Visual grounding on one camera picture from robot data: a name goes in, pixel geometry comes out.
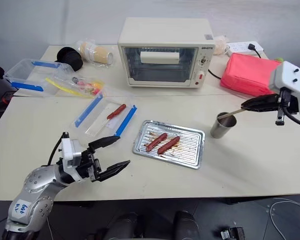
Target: white cable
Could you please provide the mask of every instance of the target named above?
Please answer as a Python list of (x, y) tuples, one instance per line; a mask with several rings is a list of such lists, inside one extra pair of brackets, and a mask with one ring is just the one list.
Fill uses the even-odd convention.
[(51, 239), (54, 240), (54, 236), (52, 235), (52, 231), (51, 231), (51, 227), (50, 227), (50, 223), (49, 223), (49, 218), (48, 217), (46, 218), (46, 221), (48, 223), (48, 227), (49, 227), (49, 230), (50, 230)]
[(274, 226), (274, 228), (278, 231), (278, 233), (280, 234), (280, 236), (283, 238), (283, 240), (287, 240), (285, 235), (279, 230), (279, 228), (277, 227), (277, 225), (275, 224), (275, 221), (272, 217), (272, 208), (276, 205), (276, 204), (282, 204), (282, 203), (291, 203), (291, 204), (295, 204), (295, 205), (298, 205), (300, 207), (300, 202), (296, 202), (296, 201), (292, 201), (290, 199), (287, 199), (287, 198), (275, 198), (275, 199), (284, 199), (285, 201), (277, 201), (275, 202), (274, 204), (271, 205), (270, 207), (270, 211), (269, 211), (269, 214), (270, 214), (270, 218), (271, 218), (271, 222)]

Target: hot dog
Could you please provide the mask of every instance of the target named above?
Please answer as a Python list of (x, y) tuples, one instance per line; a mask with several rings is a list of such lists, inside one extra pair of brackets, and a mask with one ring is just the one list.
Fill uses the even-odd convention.
[(163, 145), (162, 147), (160, 147), (158, 149), (158, 154), (163, 154), (165, 151), (167, 151), (168, 149), (172, 148), (175, 144), (177, 144), (180, 141), (180, 137), (176, 136), (175, 138), (171, 139), (170, 141), (168, 141), (165, 145)]
[(146, 146), (145, 150), (147, 152), (150, 152), (155, 146), (157, 146), (163, 140), (166, 140), (167, 137), (168, 137), (168, 134), (166, 134), (166, 133), (161, 134), (155, 140), (153, 140), (148, 146)]

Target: oven window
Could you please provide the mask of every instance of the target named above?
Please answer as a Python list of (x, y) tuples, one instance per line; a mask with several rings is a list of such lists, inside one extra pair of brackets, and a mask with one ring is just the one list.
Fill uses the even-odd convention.
[(191, 78), (196, 48), (125, 47), (124, 52), (135, 81), (184, 83)]

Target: power strip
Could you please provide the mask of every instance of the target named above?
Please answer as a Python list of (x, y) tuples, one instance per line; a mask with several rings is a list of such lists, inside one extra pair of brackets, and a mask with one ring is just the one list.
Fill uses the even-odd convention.
[(230, 57), (233, 53), (257, 55), (255, 51), (248, 49), (249, 44), (253, 44), (255, 46), (255, 50), (257, 50), (259, 54), (264, 51), (264, 49), (256, 41), (229, 42), (226, 44), (229, 46), (229, 50), (227, 51), (228, 56)]

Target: baking tray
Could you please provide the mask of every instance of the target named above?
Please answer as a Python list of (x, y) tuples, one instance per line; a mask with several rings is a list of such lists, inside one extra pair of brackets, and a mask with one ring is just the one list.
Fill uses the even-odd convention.
[[(163, 133), (168, 134), (167, 139), (159, 143), (151, 151), (146, 152), (147, 145)], [(158, 155), (158, 148), (177, 136), (180, 137), (180, 141), (163, 154)], [(133, 152), (149, 158), (198, 169), (200, 168), (204, 151), (204, 143), (205, 133), (201, 130), (145, 120), (136, 137)]]

